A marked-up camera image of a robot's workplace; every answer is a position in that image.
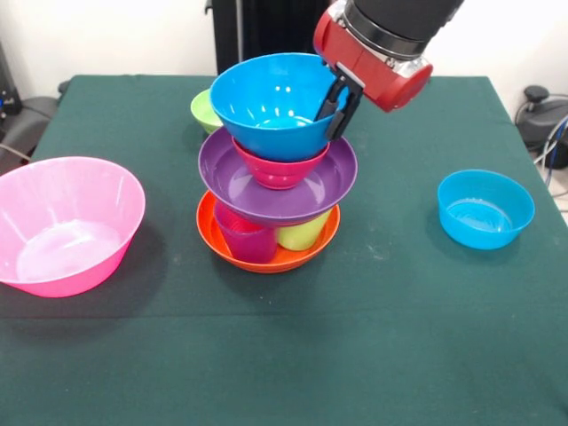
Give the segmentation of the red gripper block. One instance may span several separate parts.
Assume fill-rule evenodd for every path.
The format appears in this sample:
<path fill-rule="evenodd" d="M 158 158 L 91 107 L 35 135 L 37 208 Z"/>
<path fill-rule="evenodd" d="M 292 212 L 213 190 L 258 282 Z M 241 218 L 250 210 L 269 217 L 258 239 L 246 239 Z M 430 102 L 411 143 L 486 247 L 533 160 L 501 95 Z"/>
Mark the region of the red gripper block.
<path fill-rule="evenodd" d="M 329 140 L 339 139 L 364 94 L 385 112 L 404 107 L 429 81 L 433 66 L 423 57 L 400 60 L 372 51 L 340 23 L 339 11 L 326 11 L 313 36 L 315 51 L 334 70 L 352 74 L 362 84 L 337 74 L 315 115 L 315 121 L 333 115 L 327 127 Z"/>

